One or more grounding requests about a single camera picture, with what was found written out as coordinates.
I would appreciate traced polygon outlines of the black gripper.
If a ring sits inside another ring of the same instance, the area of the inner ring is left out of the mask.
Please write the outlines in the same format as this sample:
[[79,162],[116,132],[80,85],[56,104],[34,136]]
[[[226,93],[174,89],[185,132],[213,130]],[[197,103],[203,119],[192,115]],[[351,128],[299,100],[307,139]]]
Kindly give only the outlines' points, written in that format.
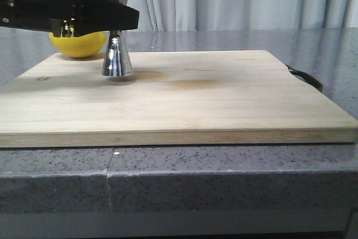
[[55,37],[133,30],[138,22],[139,11],[117,0],[1,0],[2,27],[51,32]]

